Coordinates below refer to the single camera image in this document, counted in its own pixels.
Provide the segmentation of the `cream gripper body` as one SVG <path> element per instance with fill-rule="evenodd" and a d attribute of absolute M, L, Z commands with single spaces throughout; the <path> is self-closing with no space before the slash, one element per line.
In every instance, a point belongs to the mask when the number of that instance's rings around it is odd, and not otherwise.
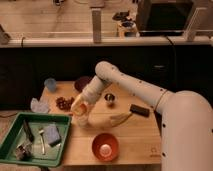
<path fill-rule="evenodd" d="M 89 107 L 88 107 L 87 102 L 83 99 L 82 95 L 79 94 L 79 95 L 76 96 L 74 102 L 71 105 L 71 112 L 74 116 L 76 116 L 76 115 L 81 116 L 81 114 L 79 113 L 80 112 L 79 109 L 80 109 L 81 104 L 85 104 L 87 106 L 87 112 L 89 111 Z"/>

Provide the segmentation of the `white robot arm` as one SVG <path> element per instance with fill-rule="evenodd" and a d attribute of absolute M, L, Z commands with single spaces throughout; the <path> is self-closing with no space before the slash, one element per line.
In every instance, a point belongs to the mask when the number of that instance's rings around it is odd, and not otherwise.
<path fill-rule="evenodd" d="M 213 107 L 202 95 L 186 90 L 171 92 L 101 61 L 71 109 L 76 110 L 83 103 L 95 104 L 112 83 L 162 115 L 162 171 L 213 171 Z"/>

